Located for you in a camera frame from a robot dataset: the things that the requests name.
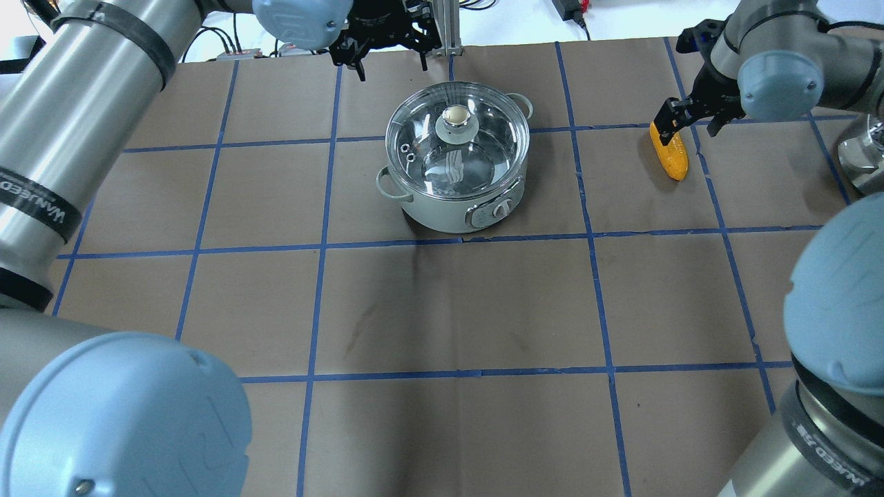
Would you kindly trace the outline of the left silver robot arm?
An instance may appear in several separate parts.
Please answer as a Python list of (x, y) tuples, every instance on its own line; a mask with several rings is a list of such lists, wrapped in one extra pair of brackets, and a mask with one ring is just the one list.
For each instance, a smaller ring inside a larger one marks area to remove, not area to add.
[(170, 290), (179, 324), (239, 72), (173, 84), (214, 10), (337, 31), (347, 1), (68, 1), (55, 38), (2, 103), (3, 496), (239, 496), (245, 390), (172, 331), (114, 331), (48, 314), (131, 274)]

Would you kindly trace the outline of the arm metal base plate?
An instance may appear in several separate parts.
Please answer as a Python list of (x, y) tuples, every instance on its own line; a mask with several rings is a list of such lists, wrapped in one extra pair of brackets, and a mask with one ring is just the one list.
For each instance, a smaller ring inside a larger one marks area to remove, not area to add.
[(883, 192), (883, 124), (870, 114), (857, 116), (836, 142), (840, 169), (860, 194)]

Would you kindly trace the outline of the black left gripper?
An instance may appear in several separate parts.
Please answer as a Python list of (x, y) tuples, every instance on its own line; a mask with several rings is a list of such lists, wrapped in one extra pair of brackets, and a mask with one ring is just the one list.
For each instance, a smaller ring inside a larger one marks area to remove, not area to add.
[(427, 72), (429, 54), (442, 46), (432, 2), (354, 1), (347, 29), (329, 45), (329, 54), (335, 66), (347, 66), (364, 82), (366, 54), (395, 46), (416, 51)]

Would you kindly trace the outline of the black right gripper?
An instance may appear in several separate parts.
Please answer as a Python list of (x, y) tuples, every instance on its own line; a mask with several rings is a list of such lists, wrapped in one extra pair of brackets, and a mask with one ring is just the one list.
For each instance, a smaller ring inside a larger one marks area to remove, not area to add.
[(733, 120), (745, 117), (738, 82), (723, 75), (711, 60), (711, 51), (723, 38), (726, 24), (726, 20), (705, 19), (684, 29), (677, 38), (676, 51), (681, 54), (698, 52), (703, 66), (695, 77), (691, 94), (685, 99), (667, 98), (654, 117), (661, 145), (668, 146), (676, 133), (703, 117), (711, 118), (707, 124), (707, 133), (711, 137), (716, 137), (720, 129)]

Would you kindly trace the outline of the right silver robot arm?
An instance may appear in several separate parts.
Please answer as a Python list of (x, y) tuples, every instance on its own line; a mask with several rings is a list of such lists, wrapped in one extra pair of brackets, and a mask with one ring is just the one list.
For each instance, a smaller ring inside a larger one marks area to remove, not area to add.
[[(677, 50), (704, 63), (688, 97), (666, 99), (651, 126), (658, 148), (710, 117), (787, 121), (815, 107), (882, 120), (882, 42), (840, 37), (814, 1), (742, 1), (729, 18), (685, 29)], [(876, 176), (864, 198), (822, 227), (800, 255), (784, 299), (796, 379), (730, 471), (721, 496), (882, 494), (882, 129), (865, 122), (840, 145), (843, 164), (869, 142)]]

